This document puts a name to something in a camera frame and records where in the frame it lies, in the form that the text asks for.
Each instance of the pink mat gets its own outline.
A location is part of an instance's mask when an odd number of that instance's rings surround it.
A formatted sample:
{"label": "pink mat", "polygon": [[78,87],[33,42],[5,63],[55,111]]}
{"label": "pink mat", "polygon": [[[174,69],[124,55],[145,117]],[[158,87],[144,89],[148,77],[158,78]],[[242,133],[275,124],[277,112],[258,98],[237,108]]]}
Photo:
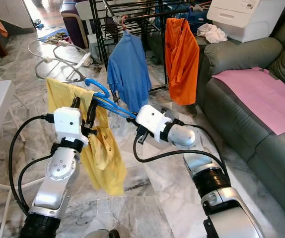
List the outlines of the pink mat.
{"label": "pink mat", "polygon": [[285,133],[285,84],[254,69],[227,70],[213,76],[235,95],[276,135]]}

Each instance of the orange shirt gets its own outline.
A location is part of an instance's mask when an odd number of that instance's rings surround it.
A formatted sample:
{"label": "orange shirt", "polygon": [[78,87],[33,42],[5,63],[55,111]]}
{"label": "orange shirt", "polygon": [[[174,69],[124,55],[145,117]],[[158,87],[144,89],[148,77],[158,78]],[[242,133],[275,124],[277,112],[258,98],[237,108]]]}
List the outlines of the orange shirt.
{"label": "orange shirt", "polygon": [[168,18],[165,36],[170,97],[179,105],[193,104],[198,79],[198,43],[184,18]]}

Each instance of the pink hanger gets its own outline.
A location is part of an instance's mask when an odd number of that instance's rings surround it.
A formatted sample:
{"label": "pink hanger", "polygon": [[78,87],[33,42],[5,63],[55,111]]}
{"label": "pink hanger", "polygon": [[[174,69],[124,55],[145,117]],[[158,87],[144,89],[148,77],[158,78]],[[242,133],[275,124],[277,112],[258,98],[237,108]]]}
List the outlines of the pink hanger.
{"label": "pink hanger", "polygon": [[122,16],[122,27],[123,27],[123,30],[126,30],[126,27],[124,26],[124,23],[125,23],[125,19],[127,17],[128,17],[127,15]]}

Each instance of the yellow shirt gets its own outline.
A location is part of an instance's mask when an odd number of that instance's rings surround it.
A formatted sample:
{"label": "yellow shirt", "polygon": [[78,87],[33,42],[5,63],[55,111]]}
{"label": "yellow shirt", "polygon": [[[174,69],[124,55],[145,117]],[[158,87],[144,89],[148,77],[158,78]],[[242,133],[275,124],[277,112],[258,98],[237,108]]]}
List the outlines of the yellow shirt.
{"label": "yellow shirt", "polygon": [[[74,97],[81,98],[80,110],[82,118],[86,119],[87,109],[92,100],[93,91],[58,82],[47,78],[49,110],[70,107]],[[116,140],[108,128],[106,110],[96,108],[96,118],[99,126],[93,127],[98,131],[97,136],[89,135],[89,145],[83,147],[81,162],[96,189],[104,189],[109,195],[124,194],[123,183],[126,177],[126,167],[122,161]]]}

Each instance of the white printer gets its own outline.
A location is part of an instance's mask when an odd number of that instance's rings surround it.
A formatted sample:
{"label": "white printer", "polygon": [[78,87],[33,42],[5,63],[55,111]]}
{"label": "white printer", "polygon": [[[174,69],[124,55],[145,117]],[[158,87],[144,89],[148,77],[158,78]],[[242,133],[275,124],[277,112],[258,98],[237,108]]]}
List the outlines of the white printer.
{"label": "white printer", "polygon": [[268,37],[285,0],[213,0],[207,18],[230,38],[241,42]]}

